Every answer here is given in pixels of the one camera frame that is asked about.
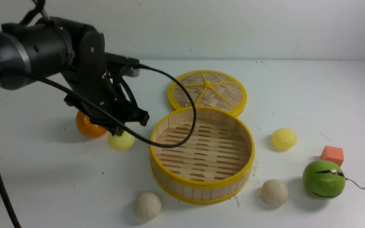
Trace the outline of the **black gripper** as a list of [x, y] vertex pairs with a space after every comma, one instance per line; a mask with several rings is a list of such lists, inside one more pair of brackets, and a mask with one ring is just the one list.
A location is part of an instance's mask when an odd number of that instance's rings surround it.
[[[123, 76], [111, 76], [107, 71], [106, 54], [80, 55], [71, 69], [63, 71], [62, 75], [75, 93], [100, 107], [123, 125], [126, 122], [147, 125], [150, 116], [147, 111], [138, 109]], [[125, 132], [122, 124], [110, 118], [90, 118], [89, 121], [105, 128], [112, 135], [121, 136]]]

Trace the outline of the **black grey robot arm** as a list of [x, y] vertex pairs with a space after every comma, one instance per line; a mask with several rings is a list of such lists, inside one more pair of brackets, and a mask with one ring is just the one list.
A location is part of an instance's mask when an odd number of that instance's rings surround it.
[[139, 75], [139, 60], [107, 53], [95, 27], [52, 17], [33, 26], [5, 23], [1, 29], [1, 88], [17, 90], [60, 73], [72, 91], [121, 123], [147, 125], [148, 112], [138, 107], [123, 79]]

